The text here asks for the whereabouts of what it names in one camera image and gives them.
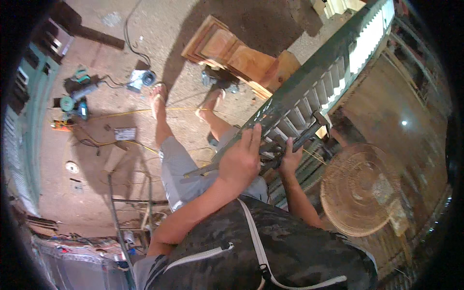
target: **dirt floor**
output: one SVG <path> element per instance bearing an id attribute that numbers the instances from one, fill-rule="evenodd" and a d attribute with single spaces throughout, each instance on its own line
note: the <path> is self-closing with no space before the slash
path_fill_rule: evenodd
<path id="1" fill-rule="evenodd" d="M 350 17 L 349 14 L 320 18 L 307 1 L 142 1 L 129 21 L 129 35 L 137 50 L 151 58 L 151 70 L 157 81 L 170 89 L 168 107 L 195 108 L 208 88 L 200 81 L 202 66 L 185 61 L 180 53 L 206 16 L 213 14 L 251 48 L 272 56 L 288 49 L 304 63 Z M 82 25 L 123 39 L 123 24 L 135 0 L 69 0 L 67 3 L 82 17 Z M 126 47 L 119 51 L 76 38 L 65 58 L 50 94 L 53 98 L 67 95 L 63 80 L 74 74 L 81 64 L 89 75 L 109 74 L 117 82 L 126 82 L 140 58 Z M 149 109 L 149 89 L 136 94 L 126 89 L 102 85 L 88 95 L 91 118 L 109 114 Z M 242 125 L 262 101 L 251 89 L 240 86 L 237 94 L 228 94 L 217 110 L 231 124 Z M 149 112 L 117 117 L 103 117 L 80 122 L 84 129 L 73 132 L 52 130 L 49 121 L 59 117 L 50 109 L 44 120 L 41 148 L 41 188 L 39 211 L 42 217 L 60 221 L 60 233 L 76 232 L 82 236 L 111 236 L 116 231 L 109 211 L 107 176 L 102 172 L 113 145 L 100 148 L 85 146 L 79 140 L 89 134 L 100 143 L 114 141 L 113 128 L 136 127 L 136 139 L 154 146 L 155 120 Z M 194 110 L 170 110 L 168 123 L 176 138 L 190 152 L 199 166 L 207 164 L 213 151 L 207 147 L 208 126 L 200 122 Z M 113 174 L 115 195 L 127 199 L 148 197 L 147 178 L 152 178 L 153 198 L 164 200 L 165 193 L 158 178 L 159 157 L 141 146 L 124 143 L 128 153 Z M 73 161 L 80 172 L 71 174 L 64 165 Z M 126 204 L 118 205 L 121 222 L 139 218 L 139 213 Z"/>

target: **fan grille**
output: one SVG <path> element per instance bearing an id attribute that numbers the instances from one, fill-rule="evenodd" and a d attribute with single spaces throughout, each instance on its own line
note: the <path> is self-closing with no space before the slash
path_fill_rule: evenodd
<path id="1" fill-rule="evenodd" d="M 343 148 L 327 166 L 321 203 L 341 232 L 363 237 L 381 229 L 399 202 L 400 179 L 387 155 L 372 144 Z"/>

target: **hand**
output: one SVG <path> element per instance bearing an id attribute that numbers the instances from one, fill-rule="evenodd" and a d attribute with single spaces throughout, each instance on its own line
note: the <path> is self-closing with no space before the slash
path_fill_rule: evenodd
<path id="1" fill-rule="evenodd" d="M 285 149 L 285 156 L 282 158 L 282 163 L 277 169 L 281 176 L 291 176 L 295 174 L 298 165 L 300 164 L 301 157 L 303 156 L 303 147 L 299 148 L 293 153 L 293 138 L 287 139 L 287 148 Z"/>
<path id="2" fill-rule="evenodd" d="M 233 189 L 237 196 L 258 175 L 260 166 L 259 144 L 261 125 L 242 133 L 242 139 L 230 147 L 219 162 L 219 179 Z"/>

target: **sandal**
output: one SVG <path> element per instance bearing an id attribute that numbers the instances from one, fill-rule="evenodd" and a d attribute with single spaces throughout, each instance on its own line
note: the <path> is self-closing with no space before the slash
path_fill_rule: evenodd
<path id="1" fill-rule="evenodd" d="M 153 90 L 151 91 L 150 96 L 148 97 L 148 101 L 150 103 L 150 107 L 152 110 L 152 115 L 155 120 L 156 120 L 155 102 L 158 99 L 160 99 L 163 102 L 163 104 L 166 106 L 166 102 L 168 101 L 168 91 L 164 83 L 157 83 L 154 86 Z"/>
<path id="2" fill-rule="evenodd" d="M 216 105 L 221 100 L 224 100 L 225 96 L 226 96 L 226 91 L 224 89 L 216 89 L 216 90 L 208 93 L 206 95 L 205 99 L 203 100 L 203 102 L 201 102 L 198 105 L 198 107 L 197 107 L 198 109 L 195 111 L 195 115 L 197 115 L 198 118 L 203 120 L 203 118 L 200 117 L 200 112 L 202 111 L 202 109 L 214 110 Z M 208 108 L 208 105 L 210 105 L 211 102 L 214 102 L 214 104 L 212 105 L 212 108 Z"/>

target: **person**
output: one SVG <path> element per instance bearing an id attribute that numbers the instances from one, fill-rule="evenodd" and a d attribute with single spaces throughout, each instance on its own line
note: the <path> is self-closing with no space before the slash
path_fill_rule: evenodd
<path id="1" fill-rule="evenodd" d="M 210 91 L 196 115 L 219 141 L 239 131 L 212 111 L 224 90 Z M 147 289 L 373 289 L 372 255 L 345 236 L 323 230 L 295 176 L 302 149 L 292 139 L 278 168 L 289 211 L 267 204 L 260 170 L 261 126 L 241 132 L 206 176 L 184 178 L 197 168 L 166 121 L 167 91 L 150 97 L 160 149 L 161 180 L 173 213 L 151 236 L 147 256 L 135 263 L 138 290 Z"/>

